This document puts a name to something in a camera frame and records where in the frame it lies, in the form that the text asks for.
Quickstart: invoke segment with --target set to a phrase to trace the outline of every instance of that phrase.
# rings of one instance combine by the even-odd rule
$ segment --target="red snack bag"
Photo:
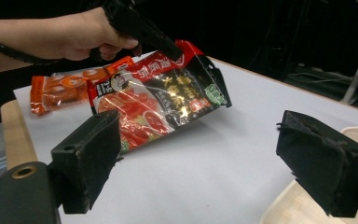
[[[102,67],[54,73],[51,77],[35,76],[32,79],[31,111],[42,116],[70,105],[88,102],[87,81],[95,83],[131,64],[132,57],[128,56]]]
[[[184,40],[177,61],[156,51],[88,87],[95,113],[120,113],[122,152],[135,149],[198,119],[221,105],[231,106],[219,69]]]

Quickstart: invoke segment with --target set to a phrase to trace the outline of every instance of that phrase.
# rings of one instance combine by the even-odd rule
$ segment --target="white tabletop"
[[[68,223],[253,224],[294,179],[275,153],[284,110],[340,131],[358,125],[358,109],[213,60],[233,106],[124,155],[92,210]],[[30,87],[15,90],[40,161],[88,117],[87,104],[36,118]]]

